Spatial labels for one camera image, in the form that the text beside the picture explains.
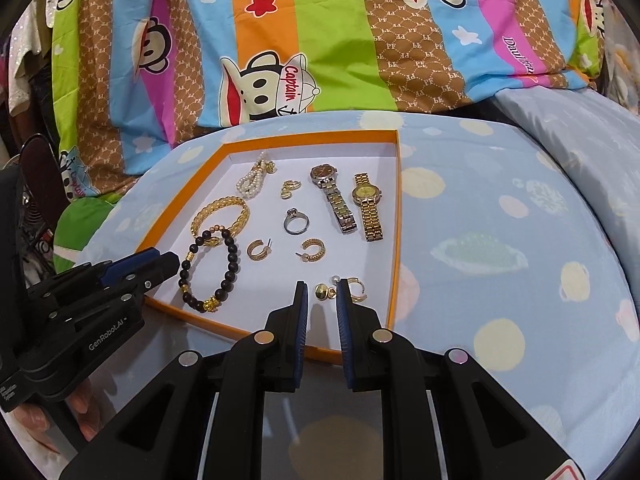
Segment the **gold chain bracelet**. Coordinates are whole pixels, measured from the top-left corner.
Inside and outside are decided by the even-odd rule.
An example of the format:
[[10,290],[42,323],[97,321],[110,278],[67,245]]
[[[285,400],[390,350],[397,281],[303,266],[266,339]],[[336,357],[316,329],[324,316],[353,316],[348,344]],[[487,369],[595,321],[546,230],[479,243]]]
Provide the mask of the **gold chain bracelet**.
[[[231,232],[231,236],[233,238],[237,237],[240,234],[240,231],[244,229],[244,226],[249,220],[249,206],[246,204],[246,202],[243,199],[237,196],[225,196],[223,198],[214,200],[209,205],[204,206],[199,211],[199,213],[195,216],[195,218],[193,219],[193,222],[191,222],[191,235],[193,235],[194,238],[198,236],[198,232],[200,231],[200,226],[202,225],[202,223],[205,221],[207,217],[211,216],[216,211],[225,207],[229,207],[231,205],[238,205],[242,208],[242,211],[240,212],[238,219],[235,222],[233,222],[231,224],[231,227],[229,228],[229,231]],[[217,225],[217,224],[212,226],[210,229],[210,231],[219,231],[219,230],[220,230],[220,225]],[[211,237],[210,240],[205,240],[204,242],[204,244],[209,247],[216,247],[221,243],[222,243],[222,239],[217,236],[213,236]]]

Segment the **fingernail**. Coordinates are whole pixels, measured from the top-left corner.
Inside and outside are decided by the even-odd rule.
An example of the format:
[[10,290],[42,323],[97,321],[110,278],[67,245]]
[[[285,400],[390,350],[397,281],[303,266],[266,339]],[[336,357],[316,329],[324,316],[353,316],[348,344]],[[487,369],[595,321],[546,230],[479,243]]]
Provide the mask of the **fingernail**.
[[39,431],[46,431],[47,430],[47,419],[39,414],[36,413],[35,415],[33,415],[33,425],[39,430]]
[[90,428],[88,426],[86,426],[84,428],[84,437],[85,439],[87,439],[88,441],[91,441],[94,439],[94,436],[96,436],[96,434],[98,433],[97,431],[94,430],[94,428]]

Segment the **wristwatch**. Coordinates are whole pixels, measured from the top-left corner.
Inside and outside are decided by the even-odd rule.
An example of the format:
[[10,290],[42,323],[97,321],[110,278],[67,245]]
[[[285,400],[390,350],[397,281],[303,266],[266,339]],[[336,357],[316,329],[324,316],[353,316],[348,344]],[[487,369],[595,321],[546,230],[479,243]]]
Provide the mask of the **wristwatch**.
[[360,206],[362,224],[367,242],[382,240],[382,226],[378,217],[377,204],[382,198],[380,188],[369,182],[369,175],[359,173],[355,176],[356,187],[353,190],[353,201]]
[[329,204],[331,204],[331,209],[334,210],[335,217],[338,219],[342,232],[351,233],[357,229],[357,225],[353,218],[353,213],[347,207],[340,190],[335,185],[335,176],[337,174],[338,170],[330,164],[321,164],[311,168],[310,176],[314,184],[324,191]]

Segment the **gold watch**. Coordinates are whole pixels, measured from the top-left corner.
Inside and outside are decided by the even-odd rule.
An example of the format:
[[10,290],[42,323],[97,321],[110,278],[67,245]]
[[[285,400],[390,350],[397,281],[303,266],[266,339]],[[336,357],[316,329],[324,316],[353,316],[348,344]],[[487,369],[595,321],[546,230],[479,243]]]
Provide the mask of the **gold watch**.
[[357,174],[355,179],[356,187],[351,194],[353,201],[360,206],[367,242],[382,240],[382,226],[377,207],[382,198],[382,192],[380,188],[369,182],[369,175],[366,173]]

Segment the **gold stud earring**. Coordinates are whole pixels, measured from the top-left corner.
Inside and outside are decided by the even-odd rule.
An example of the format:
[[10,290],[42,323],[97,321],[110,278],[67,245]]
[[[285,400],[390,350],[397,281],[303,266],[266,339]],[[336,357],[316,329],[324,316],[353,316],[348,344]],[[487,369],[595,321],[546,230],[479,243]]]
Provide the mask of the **gold stud earring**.
[[309,238],[309,240],[305,240],[302,243],[302,248],[308,249],[312,245],[317,245],[318,247],[320,247],[320,250],[316,254],[296,253],[297,256],[300,256],[303,262],[316,262],[326,254],[324,242],[319,238]]
[[254,262],[259,262],[260,260],[265,259],[269,254],[271,254],[271,239],[269,238],[269,243],[265,245],[265,247],[257,254],[253,254],[254,249],[264,245],[262,240],[256,240],[255,242],[251,242],[249,246],[246,248],[246,253]]
[[280,198],[288,200],[293,196],[292,191],[299,189],[300,186],[302,186],[302,182],[297,180],[285,180],[282,184],[282,189],[280,190]]
[[335,298],[336,292],[333,287],[328,287],[324,283],[316,285],[316,298],[320,301],[332,300]]

